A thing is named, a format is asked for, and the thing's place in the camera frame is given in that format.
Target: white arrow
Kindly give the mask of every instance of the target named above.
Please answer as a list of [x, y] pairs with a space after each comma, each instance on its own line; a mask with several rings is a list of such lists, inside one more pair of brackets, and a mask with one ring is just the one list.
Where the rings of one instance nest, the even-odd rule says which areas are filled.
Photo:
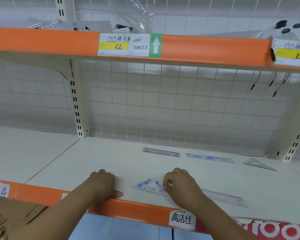
[[161, 45], [159, 40], [158, 40], [158, 37], [155, 38], [152, 45], [153, 45], [153, 53], [157, 54], [158, 53], [158, 46]]

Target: forearm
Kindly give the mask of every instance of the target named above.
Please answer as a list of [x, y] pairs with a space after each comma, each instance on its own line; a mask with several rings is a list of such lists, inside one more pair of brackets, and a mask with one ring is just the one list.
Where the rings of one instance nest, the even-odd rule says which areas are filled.
[[96, 200], [96, 193], [83, 182], [55, 206], [40, 214], [35, 221], [11, 234], [10, 240], [66, 240]]
[[214, 240], [256, 240], [207, 196], [203, 195], [200, 201], [194, 214]]

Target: blue triangle ruler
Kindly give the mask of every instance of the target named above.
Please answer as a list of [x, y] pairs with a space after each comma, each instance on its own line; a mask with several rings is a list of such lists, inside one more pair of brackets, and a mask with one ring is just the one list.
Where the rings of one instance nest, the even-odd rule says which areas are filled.
[[162, 189], [161, 183], [155, 178], [149, 178], [141, 183], [134, 185], [133, 188], [157, 195], [168, 196], [168, 194]]

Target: clear plastic bag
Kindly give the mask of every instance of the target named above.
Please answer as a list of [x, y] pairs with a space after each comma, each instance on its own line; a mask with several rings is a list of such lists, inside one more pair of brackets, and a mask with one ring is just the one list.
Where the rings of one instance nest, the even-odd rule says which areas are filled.
[[114, 14], [122, 19], [134, 29], [134, 33], [152, 33], [152, 19], [154, 17], [153, 6], [141, 3], [139, 0], [105, 0]]

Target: yellow price label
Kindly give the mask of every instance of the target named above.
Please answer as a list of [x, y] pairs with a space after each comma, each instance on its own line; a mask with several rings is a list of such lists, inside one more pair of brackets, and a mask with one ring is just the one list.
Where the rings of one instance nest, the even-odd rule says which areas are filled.
[[300, 50], [277, 48], [275, 52], [275, 56], [281, 58], [289, 58], [289, 59], [300, 59]]
[[129, 49], [129, 42], [100, 42], [100, 50], [125, 50]]

